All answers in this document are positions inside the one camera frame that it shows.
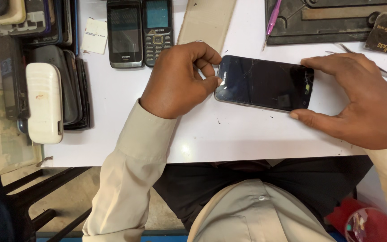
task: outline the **dark trousers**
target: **dark trousers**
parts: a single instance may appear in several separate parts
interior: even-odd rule
[[[323,218],[353,191],[372,162],[368,156],[293,158],[260,172],[236,171],[229,169],[230,165],[167,164],[153,188],[187,231],[213,195],[246,179],[261,179],[288,191],[323,224]]]

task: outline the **white card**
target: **white card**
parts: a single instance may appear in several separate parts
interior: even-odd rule
[[[87,19],[81,49],[104,55],[106,43],[107,23],[91,18]]]

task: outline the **concrete floor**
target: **concrete floor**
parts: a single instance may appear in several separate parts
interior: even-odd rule
[[[41,168],[34,166],[24,167],[1,176],[3,185],[9,184]],[[44,177],[38,178],[29,184],[13,191],[11,194],[32,186],[50,176],[63,171],[65,168],[44,168]],[[44,197],[29,209],[31,218],[35,218],[48,208],[57,212],[57,217],[47,223],[39,232],[58,232],[67,224],[92,206],[92,199],[99,188],[99,173],[101,167],[93,167],[77,178],[71,180],[48,196]],[[152,188],[150,192],[149,219],[146,230],[184,229],[183,224],[169,209],[167,204]],[[73,231],[81,231],[83,223]]]

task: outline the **phone keypad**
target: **phone keypad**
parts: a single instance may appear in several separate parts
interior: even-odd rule
[[[173,37],[171,35],[148,35],[144,37],[146,50],[146,64],[153,66],[164,49],[173,46]]]

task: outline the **hand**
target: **hand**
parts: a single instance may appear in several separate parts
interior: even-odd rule
[[[314,129],[366,149],[387,149],[387,82],[363,54],[334,54],[301,64],[335,76],[350,104],[336,116],[297,109],[290,113]]]
[[[159,56],[140,105],[149,113],[175,119],[202,103],[222,82],[213,65],[219,53],[204,42],[176,45]],[[203,80],[194,64],[206,76]]]

